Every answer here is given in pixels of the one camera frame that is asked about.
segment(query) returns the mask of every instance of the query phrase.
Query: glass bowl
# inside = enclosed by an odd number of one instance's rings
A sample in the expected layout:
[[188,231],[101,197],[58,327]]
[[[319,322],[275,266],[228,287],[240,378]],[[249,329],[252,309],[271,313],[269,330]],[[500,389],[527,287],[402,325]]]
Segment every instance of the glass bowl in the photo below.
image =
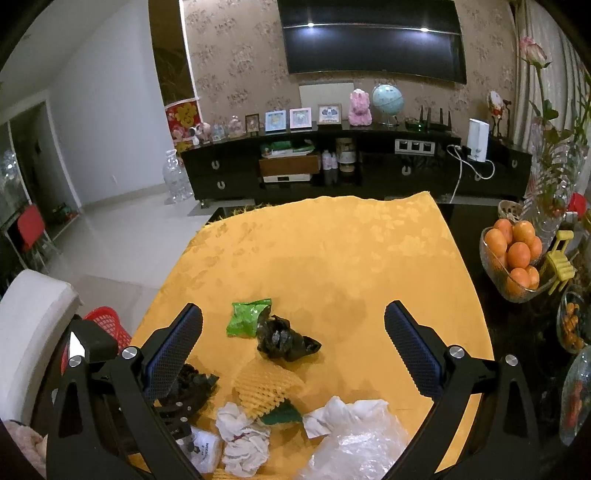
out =
[[490,229],[492,227],[485,228],[480,235],[480,261],[486,274],[490,277],[496,289],[505,300],[513,303],[525,303],[552,286],[556,276],[552,274],[550,268],[547,268],[544,275],[540,276],[540,286],[535,290],[523,288],[513,280],[509,275],[509,271],[501,264],[500,260],[488,248],[488,245],[484,241],[484,236]]
[[582,287],[570,284],[556,314],[556,335],[568,353],[579,353],[590,343],[589,297]]

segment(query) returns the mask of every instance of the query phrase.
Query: blue gripper pad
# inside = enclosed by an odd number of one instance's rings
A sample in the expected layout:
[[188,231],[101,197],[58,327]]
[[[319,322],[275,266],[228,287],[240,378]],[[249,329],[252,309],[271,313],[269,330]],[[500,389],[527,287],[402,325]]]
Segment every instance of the blue gripper pad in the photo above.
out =
[[165,397],[203,330],[199,307],[187,303],[174,322],[156,330],[142,347],[144,397],[149,403]]
[[[445,367],[442,355],[446,349],[443,341],[433,329],[419,325],[399,300],[386,307],[384,326],[419,393],[433,401],[438,400],[443,394]],[[433,348],[438,350],[440,359]]]

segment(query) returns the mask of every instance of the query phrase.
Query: orange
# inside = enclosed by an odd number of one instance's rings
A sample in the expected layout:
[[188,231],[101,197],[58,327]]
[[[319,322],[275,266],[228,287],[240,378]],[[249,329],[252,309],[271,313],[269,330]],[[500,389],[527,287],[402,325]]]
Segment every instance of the orange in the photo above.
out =
[[506,218],[499,218],[495,222],[494,227],[503,232],[505,240],[507,240],[507,245],[511,245],[511,242],[513,241],[513,225],[511,225],[511,222]]
[[528,265],[525,271],[530,276],[530,289],[535,290],[540,285],[540,274],[533,265]]
[[492,257],[491,258],[491,263],[492,263],[492,267],[495,270],[503,270],[507,269],[507,256],[505,254],[503,254],[501,257]]
[[506,286],[509,295],[519,297],[525,293],[521,287],[530,287],[530,276],[523,268],[514,268],[511,270],[509,277],[507,277]]
[[529,265],[531,254],[529,247],[523,242],[515,242],[507,252],[507,263],[511,268],[525,268]]
[[538,257],[542,254],[542,240],[539,236],[533,237],[529,242],[526,242],[530,248],[531,260],[538,260]]
[[505,255],[507,251],[507,240],[505,240],[505,235],[499,229],[491,228],[488,230],[484,236],[484,242],[497,258]]
[[513,225],[513,240],[527,243],[535,237],[534,226],[527,220],[521,220]]

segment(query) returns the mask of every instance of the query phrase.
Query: globe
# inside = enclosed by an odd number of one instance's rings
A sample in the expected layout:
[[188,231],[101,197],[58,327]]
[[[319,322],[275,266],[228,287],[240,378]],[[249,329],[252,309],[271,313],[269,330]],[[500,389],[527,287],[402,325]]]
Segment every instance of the globe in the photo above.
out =
[[402,93],[393,85],[378,85],[372,94],[374,107],[386,115],[398,115],[404,106]]

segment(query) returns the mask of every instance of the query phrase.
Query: metal screw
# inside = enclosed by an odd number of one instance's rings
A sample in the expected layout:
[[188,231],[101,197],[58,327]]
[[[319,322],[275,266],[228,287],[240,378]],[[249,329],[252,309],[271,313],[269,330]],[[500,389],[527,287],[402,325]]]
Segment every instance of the metal screw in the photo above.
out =
[[127,348],[124,348],[123,351],[121,352],[121,356],[123,358],[125,358],[126,360],[131,360],[137,354],[138,354],[138,349],[134,346],[129,346]]
[[465,351],[461,346],[454,345],[454,346],[450,347],[449,354],[453,358],[462,358],[465,354]]
[[77,367],[81,363],[82,363],[82,357],[80,355],[73,356],[68,361],[68,365],[70,365],[71,367]]
[[505,362],[507,362],[512,367],[516,366],[518,363],[517,357],[515,355],[511,355],[511,354],[509,354],[505,357]]

